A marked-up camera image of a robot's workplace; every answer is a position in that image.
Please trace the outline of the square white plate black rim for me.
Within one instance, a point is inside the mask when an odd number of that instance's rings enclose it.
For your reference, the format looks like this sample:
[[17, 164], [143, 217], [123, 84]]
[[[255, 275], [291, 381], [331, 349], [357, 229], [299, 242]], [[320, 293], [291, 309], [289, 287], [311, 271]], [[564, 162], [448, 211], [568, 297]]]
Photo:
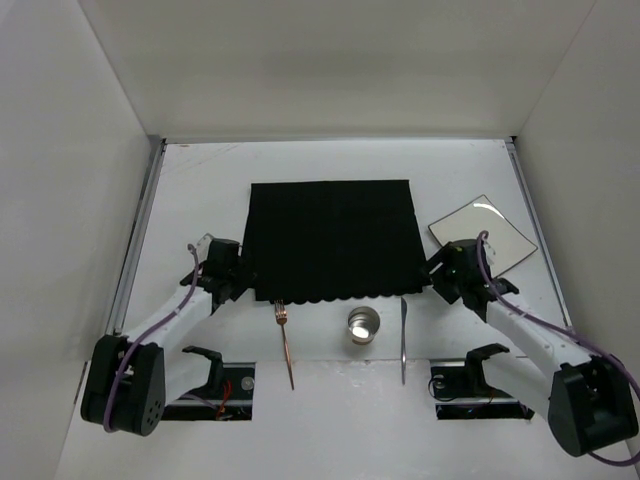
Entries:
[[493, 276], [506, 273], [537, 251], [537, 246], [486, 195], [445, 215], [428, 229], [441, 246], [458, 240], [476, 240], [482, 231], [486, 231], [485, 250]]

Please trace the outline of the black cloth placemat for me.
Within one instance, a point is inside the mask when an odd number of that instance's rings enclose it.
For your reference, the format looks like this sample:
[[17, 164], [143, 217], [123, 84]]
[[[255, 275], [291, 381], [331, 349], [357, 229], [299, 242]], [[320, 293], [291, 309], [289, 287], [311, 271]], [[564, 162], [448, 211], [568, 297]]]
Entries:
[[258, 301], [403, 296], [427, 284], [406, 180], [254, 183], [242, 245]]

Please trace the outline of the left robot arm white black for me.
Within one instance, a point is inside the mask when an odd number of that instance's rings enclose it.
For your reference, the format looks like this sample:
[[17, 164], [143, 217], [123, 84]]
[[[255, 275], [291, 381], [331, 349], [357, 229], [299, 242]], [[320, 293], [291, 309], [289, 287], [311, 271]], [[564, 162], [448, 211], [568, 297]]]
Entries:
[[234, 240], [205, 235], [187, 249], [194, 268], [174, 295], [137, 327], [97, 341], [80, 406], [84, 421], [146, 437], [163, 420], [251, 418], [254, 367], [227, 364], [220, 352], [188, 339], [251, 287], [251, 263]]

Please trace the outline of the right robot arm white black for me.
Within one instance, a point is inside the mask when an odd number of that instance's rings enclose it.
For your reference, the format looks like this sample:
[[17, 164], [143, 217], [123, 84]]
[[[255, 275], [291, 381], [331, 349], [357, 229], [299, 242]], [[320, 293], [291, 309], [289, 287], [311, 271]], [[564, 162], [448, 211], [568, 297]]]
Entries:
[[448, 242], [426, 261], [427, 286], [448, 304], [461, 301], [508, 337], [528, 358], [523, 364], [500, 343], [477, 347], [464, 359], [463, 386], [471, 396], [500, 391], [543, 417], [562, 450], [573, 457], [639, 433], [638, 382], [620, 360], [575, 332], [538, 318], [519, 289], [491, 274], [487, 232]]

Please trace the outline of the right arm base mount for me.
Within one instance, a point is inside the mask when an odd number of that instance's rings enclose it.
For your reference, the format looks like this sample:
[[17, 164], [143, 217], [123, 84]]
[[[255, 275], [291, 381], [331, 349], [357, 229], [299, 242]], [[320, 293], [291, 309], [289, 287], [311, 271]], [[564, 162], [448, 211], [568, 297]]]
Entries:
[[464, 359], [430, 362], [428, 392], [438, 420], [532, 420], [535, 412], [490, 386], [481, 369], [492, 356], [508, 353], [499, 343], [470, 350]]

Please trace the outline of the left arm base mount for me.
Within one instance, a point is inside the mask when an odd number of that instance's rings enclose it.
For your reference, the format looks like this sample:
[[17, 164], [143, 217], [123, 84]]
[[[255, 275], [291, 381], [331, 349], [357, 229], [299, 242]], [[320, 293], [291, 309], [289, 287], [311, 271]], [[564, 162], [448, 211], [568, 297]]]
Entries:
[[252, 418], [254, 363], [226, 363], [222, 355], [187, 346], [165, 361], [163, 421], [248, 421]]

